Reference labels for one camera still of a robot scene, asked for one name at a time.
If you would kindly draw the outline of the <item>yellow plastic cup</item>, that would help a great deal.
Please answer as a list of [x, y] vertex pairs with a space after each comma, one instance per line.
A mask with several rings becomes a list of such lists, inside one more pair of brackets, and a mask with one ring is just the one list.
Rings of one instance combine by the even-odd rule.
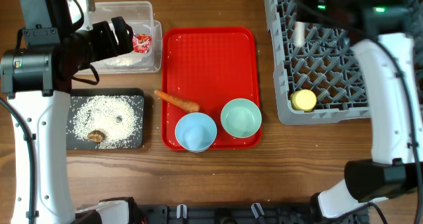
[[310, 112], [317, 104], [317, 96], [309, 89], [301, 89], [290, 96], [291, 107], [294, 110]]

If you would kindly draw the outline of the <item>red snack wrapper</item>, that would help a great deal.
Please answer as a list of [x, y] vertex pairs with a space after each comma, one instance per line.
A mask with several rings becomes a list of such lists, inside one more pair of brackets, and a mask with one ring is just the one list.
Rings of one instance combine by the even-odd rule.
[[152, 35], [134, 34], [132, 38], [133, 51], [140, 54], [147, 54], [153, 42]]

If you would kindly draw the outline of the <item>orange carrot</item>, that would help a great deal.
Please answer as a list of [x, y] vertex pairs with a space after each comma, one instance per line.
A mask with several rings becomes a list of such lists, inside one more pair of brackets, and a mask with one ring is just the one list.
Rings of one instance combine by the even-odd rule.
[[187, 113], [193, 113], [193, 112], [199, 112], [200, 111], [200, 105], [196, 102], [192, 102], [189, 100], [183, 100], [179, 97], [175, 97], [172, 95], [169, 95], [163, 91], [155, 90], [154, 94], [158, 96], [160, 99], [168, 102], [169, 104], [172, 104], [181, 110], [187, 112]]

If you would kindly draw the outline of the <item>small light blue bowl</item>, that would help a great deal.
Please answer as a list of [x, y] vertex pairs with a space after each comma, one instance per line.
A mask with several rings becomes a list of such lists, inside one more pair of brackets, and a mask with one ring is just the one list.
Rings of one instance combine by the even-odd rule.
[[184, 149], [201, 153], [214, 144], [217, 126], [207, 114], [194, 112], [183, 116], [177, 122], [174, 134]]

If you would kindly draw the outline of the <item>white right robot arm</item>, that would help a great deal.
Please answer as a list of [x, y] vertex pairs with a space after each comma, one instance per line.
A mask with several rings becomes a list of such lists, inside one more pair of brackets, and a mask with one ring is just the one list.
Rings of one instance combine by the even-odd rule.
[[311, 198], [316, 223], [334, 223], [378, 202], [422, 195], [422, 115], [414, 73], [413, 10], [404, 0], [295, 0], [297, 23], [347, 31], [371, 115], [371, 158]]

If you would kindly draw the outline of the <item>white plastic spoon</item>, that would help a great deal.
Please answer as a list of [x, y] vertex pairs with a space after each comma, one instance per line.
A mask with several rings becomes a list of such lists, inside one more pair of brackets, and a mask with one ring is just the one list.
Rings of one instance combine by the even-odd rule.
[[303, 47], [305, 44], [305, 26], [307, 25], [306, 22], [296, 21], [295, 22], [295, 29], [293, 32], [293, 43], [295, 47]]

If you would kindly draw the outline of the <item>green bowl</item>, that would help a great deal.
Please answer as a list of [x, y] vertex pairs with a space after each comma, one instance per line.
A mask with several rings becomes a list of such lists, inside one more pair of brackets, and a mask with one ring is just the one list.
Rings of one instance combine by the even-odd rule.
[[251, 137], [262, 125], [260, 108], [251, 100], [233, 99], [222, 108], [221, 125], [233, 137]]

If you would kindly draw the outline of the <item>brown food scrap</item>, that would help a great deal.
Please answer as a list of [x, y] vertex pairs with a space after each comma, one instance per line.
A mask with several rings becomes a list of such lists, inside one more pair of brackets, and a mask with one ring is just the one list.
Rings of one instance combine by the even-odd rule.
[[105, 140], [106, 135], [99, 130], [94, 130], [87, 135], [87, 138], [92, 142], [101, 143]]

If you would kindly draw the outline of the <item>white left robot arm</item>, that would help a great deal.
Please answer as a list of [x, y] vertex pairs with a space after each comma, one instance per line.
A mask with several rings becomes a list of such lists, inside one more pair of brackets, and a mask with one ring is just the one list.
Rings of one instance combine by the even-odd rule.
[[67, 175], [66, 126], [72, 83], [98, 60], [132, 51], [133, 30], [122, 17], [84, 27], [87, 12], [74, 0], [20, 0], [25, 26], [1, 58], [1, 104], [15, 133], [13, 223], [137, 223], [133, 198], [74, 208]]

